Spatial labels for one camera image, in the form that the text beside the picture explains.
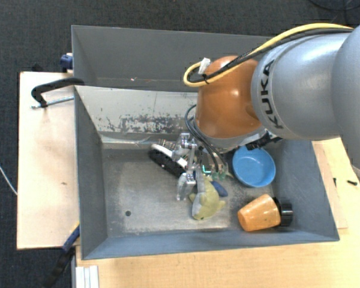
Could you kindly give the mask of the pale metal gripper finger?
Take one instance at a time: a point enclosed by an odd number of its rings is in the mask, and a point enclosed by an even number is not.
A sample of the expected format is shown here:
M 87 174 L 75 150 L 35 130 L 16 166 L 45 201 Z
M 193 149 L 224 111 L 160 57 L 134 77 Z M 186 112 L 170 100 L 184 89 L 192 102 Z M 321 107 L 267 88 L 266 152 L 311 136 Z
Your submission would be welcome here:
M 178 161 L 186 157 L 187 160 L 193 161 L 197 144 L 190 133 L 181 133 L 172 150 L 172 159 Z
M 193 175 L 188 173 L 181 174 L 177 182 L 177 201 L 185 200 L 191 194 L 195 186 L 196 180 L 194 179 Z

